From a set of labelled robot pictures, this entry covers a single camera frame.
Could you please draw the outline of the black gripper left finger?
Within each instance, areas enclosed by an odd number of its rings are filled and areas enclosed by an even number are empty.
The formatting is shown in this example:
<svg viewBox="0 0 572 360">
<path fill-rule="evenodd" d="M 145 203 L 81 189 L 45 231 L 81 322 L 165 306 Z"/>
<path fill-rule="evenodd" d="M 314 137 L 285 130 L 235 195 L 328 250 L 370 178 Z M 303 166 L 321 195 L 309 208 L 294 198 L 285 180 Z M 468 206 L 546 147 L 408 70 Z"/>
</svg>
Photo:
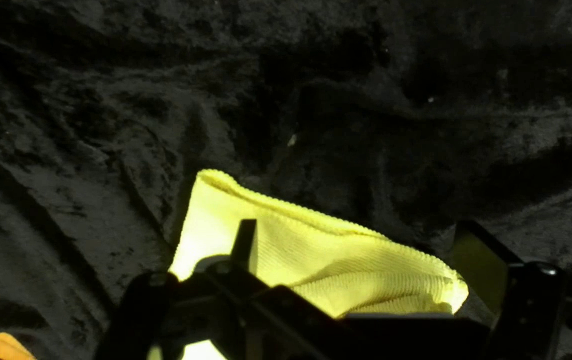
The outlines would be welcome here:
<svg viewBox="0 0 572 360">
<path fill-rule="evenodd" d="M 235 263 L 240 270 L 246 270 L 250 263 L 255 237 L 256 237 L 256 221 L 250 218 L 242 220 L 232 247 Z"/>
</svg>

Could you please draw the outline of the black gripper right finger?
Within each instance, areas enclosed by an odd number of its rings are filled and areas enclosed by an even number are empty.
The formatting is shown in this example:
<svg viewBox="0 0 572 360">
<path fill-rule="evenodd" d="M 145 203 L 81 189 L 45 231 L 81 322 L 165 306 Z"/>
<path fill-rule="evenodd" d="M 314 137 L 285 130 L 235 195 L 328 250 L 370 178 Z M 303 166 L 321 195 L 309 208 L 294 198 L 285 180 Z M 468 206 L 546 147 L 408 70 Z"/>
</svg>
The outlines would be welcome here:
<svg viewBox="0 0 572 360">
<path fill-rule="evenodd" d="M 554 322 L 560 307 L 560 268 L 523 259 L 482 223 L 456 223 L 453 266 L 464 276 L 493 325 Z"/>
</svg>

